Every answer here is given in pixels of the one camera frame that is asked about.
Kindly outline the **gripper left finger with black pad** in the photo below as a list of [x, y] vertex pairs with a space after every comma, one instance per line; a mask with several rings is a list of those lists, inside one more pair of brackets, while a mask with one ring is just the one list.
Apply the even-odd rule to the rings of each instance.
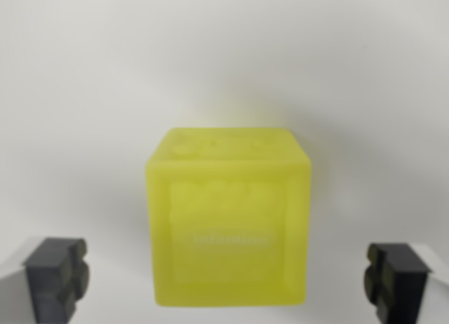
[[83, 238], [33, 236], [1, 260], [2, 323], [69, 323], [86, 294]]

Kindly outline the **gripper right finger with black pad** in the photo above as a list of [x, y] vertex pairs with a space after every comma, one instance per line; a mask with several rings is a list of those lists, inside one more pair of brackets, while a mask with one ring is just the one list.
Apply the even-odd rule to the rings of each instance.
[[428, 245], [371, 243], [363, 284], [381, 323], [447, 323], [448, 263]]

